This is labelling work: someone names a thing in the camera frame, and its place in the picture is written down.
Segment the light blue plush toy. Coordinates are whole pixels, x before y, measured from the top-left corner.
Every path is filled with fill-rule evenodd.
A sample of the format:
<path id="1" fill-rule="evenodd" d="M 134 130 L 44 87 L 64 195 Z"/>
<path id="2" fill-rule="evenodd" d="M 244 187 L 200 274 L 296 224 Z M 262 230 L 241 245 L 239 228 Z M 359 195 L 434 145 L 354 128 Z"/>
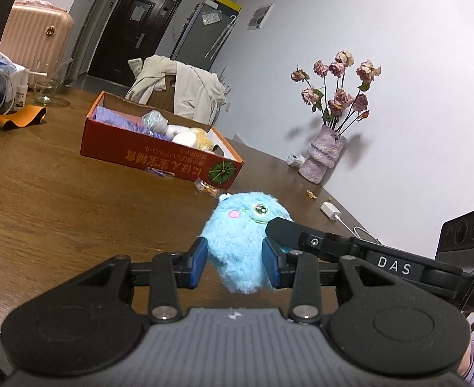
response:
<path id="1" fill-rule="evenodd" d="M 262 241 L 267 224 L 290 220 L 276 198 L 263 192 L 222 194 L 200 236 L 207 241 L 208 256 L 231 293 L 250 294 L 270 282 L 262 263 Z"/>

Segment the white and yellow plush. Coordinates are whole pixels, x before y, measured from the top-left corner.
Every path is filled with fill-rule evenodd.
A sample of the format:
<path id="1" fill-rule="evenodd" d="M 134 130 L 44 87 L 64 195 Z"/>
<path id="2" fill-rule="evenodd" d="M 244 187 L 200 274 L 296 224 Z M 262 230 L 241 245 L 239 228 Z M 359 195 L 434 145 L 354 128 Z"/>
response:
<path id="1" fill-rule="evenodd" d="M 205 132 L 205 130 L 201 128 L 188 128 L 188 127 L 178 126 L 178 125 L 168 125 L 167 127 L 167 133 L 172 137 L 174 137 L 179 132 L 183 132 L 187 130 L 190 130 L 197 134 L 197 137 L 198 137 L 197 150 L 201 150 L 205 152 L 213 151 L 215 147 L 215 143 L 207 136 L 207 133 Z"/>

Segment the lilac knitted cloth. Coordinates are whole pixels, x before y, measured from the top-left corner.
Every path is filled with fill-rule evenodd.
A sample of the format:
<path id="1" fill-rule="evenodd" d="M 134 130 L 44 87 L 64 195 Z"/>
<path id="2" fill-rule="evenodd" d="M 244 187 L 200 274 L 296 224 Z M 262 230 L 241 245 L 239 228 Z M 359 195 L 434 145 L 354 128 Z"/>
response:
<path id="1" fill-rule="evenodd" d="M 144 133 L 145 130 L 142 125 L 135 122 L 126 116 L 115 112 L 114 110 L 98 106 L 94 110 L 91 118 L 103 124 L 107 124 L 116 128 L 125 129 L 135 133 Z"/>

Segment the white phone charger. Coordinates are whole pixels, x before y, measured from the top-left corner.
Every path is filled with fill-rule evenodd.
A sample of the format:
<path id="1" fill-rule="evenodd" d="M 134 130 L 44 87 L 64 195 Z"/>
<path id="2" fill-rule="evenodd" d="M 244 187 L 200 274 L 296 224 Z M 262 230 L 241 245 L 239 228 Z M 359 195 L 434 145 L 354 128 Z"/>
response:
<path id="1" fill-rule="evenodd" d="M 365 228 L 355 225 L 354 227 L 350 227 L 348 224 L 345 223 L 345 220 L 342 218 L 342 213 L 341 210 L 335 206 L 332 202 L 326 201 L 323 202 L 320 206 L 320 211 L 323 212 L 324 215 L 326 215 L 327 218 L 331 221 L 336 221 L 339 224 L 344 227 L 348 233 L 351 233 L 354 237 L 358 239 L 363 239 L 363 235 L 365 235 L 367 238 L 372 239 L 374 242 L 377 244 L 380 243 L 380 240 L 376 238 L 372 233 L 370 233 L 368 230 Z"/>

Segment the small white device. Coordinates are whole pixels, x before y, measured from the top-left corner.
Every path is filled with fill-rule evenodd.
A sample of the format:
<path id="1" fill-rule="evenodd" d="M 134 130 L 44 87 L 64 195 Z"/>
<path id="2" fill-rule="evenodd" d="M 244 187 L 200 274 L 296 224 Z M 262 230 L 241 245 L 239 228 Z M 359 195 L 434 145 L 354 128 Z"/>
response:
<path id="1" fill-rule="evenodd" d="M 305 162 L 305 157 L 303 155 L 294 155 L 290 154 L 287 157 L 286 163 L 292 167 L 299 169 Z"/>

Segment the pink textured vase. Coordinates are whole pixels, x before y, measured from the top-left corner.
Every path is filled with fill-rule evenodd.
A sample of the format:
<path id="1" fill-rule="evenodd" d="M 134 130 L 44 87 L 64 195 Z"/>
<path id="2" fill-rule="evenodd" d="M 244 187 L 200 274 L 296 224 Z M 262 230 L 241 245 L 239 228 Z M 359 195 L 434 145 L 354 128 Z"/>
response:
<path id="1" fill-rule="evenodd" d="M 298 173 L 313 184 L 321 184 L 325 173 L 339 161 L 347 140 L 329 126 L 323 125 L 308 147 L 305 161 Z"/>

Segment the red cardboard box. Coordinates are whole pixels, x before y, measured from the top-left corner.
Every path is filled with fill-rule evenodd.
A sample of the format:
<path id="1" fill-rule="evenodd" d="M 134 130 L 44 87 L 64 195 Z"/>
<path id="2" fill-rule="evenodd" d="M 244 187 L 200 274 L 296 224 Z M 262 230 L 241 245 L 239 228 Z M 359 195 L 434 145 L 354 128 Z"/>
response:
<path id="1" fill-rule="evenodd" d="M 159 170 L 192 182 L 200 179 L 222 189 L 230 188 L 242 169 L 244 160 L 216 128 L 160 111 L 173 125 L 204 129 L 222 151 L 221 155 L 99 122 L 97 112 L 100 107 L 137 123 L 142 122 L 143 114 L 151 111 L 149 106 L 101 92 L 86 116 L 81 141 L 83 156 L 139 170 Z"/>

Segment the dried pink roses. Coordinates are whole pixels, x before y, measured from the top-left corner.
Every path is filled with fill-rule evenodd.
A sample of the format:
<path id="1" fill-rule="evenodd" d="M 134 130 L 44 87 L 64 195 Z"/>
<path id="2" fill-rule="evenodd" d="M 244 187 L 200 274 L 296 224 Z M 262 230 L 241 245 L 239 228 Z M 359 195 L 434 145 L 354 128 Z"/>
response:
<path id="1" fill-rule="evenodd" d="M 348 50 L 339 51 L 332 62 L 316 61 L 311 73 L 299 66 L 290 80 L 304 84 L 302 101 L 313 113 L 321 114 L 323 125 L 343 134 L 351 125 L 370 115 L 366 93 L 381 76 L 382 67 L 367 59 L 354 67 L 354 56 Z"/>

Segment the brown chair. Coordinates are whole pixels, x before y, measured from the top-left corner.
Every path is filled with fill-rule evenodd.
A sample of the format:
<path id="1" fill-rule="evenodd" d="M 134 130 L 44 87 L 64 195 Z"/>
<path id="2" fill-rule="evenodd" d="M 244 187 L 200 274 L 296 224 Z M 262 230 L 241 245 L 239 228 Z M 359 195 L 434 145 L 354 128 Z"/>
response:
<path id="1" fill-rule="evenodd" d="M 164 111 L 174 113 L 174 93 L 176 85 L 176 77 L 174 75 L 166 75 L 165 89 L 156 90 L 154 89 L 151 97 L 149 98 L 147 105 L 150 107 L 156 107 Z"/>

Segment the cream jacket on chair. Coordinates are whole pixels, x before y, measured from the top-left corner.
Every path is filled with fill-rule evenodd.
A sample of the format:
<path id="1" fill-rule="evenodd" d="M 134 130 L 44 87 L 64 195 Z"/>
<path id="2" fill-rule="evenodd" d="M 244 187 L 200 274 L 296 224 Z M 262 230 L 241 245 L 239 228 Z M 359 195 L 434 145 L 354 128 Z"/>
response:
<path id="1" fill-rule="evenodd" d="M 170 58 L 152 55 L 128 61 L 135 82 L 125 99 L 138 104 L 150 103 L 154 93 L 166 89 L 166 77 L 174 79 L 172 113 L 194 122 L 212 125 L 220 107 L 226 104 L 226 88 L 217 74 Z"/>

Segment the orange resistance band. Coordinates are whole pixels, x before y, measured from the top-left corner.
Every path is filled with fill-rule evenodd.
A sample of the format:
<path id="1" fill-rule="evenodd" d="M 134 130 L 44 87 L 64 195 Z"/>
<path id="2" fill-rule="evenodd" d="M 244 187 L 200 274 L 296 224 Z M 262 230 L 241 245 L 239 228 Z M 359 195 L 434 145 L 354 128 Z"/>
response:
<path id="1" fill-rule="evenodd" d="M 37 125 L 44 121 L 46 114 L 47 109 L 45 107 L 26 105 L 15 113 L 0 114 L 0 129 L 7 131 Z"/>

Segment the white spray bottle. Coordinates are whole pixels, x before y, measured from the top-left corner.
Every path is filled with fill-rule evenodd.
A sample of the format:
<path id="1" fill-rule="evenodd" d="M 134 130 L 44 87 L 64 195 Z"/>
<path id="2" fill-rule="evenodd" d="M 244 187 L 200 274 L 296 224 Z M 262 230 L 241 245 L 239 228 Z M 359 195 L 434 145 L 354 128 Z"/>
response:
<path id="1" fill-rule="evenodd" d="M 14 107 L 16 110 L 20 110 L 25 106 L 26 96 L 28 92 L 28 85 L 26 83 L 21 83 L 17 86 L 17 91 L 15 94 L 15 103 Z"/>

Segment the grey refrigerator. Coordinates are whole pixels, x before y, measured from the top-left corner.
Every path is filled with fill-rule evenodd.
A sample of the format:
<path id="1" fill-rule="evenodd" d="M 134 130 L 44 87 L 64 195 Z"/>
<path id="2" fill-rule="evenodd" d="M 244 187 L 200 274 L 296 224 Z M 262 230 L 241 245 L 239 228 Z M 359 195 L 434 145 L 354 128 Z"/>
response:
<path id="1" fill-rule="evenodd" d="M 239 12 L 223 3 L 197 4 L 175 44 L 171 60 L 209 71 L 232 32 Z"/>

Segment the white plastic bag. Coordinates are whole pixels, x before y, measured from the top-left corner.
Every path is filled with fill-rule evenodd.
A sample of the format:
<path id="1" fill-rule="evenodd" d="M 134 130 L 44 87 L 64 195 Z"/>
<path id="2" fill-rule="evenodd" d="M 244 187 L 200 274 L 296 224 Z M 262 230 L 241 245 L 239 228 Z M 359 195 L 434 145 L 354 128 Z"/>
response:
<path id="1" fill-rule="evenodd" d="M 14 107 L 17 86 L 28 85 L 28 80 L 29 70 L 0 52 L 0 114 L 17 111 Z"/>

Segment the pink ribbed suitcase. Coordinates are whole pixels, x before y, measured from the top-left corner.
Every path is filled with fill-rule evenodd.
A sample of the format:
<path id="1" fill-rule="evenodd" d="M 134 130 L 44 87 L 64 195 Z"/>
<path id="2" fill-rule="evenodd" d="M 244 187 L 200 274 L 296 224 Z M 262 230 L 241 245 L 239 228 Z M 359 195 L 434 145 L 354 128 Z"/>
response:
<path id="1" fill-rule="evenodd" d="M 30 72 L 53 72 L 73 28 L 74 19 L 64 9 L 42 0 L 19 0 L 12 5 L 0 52 Z"/>

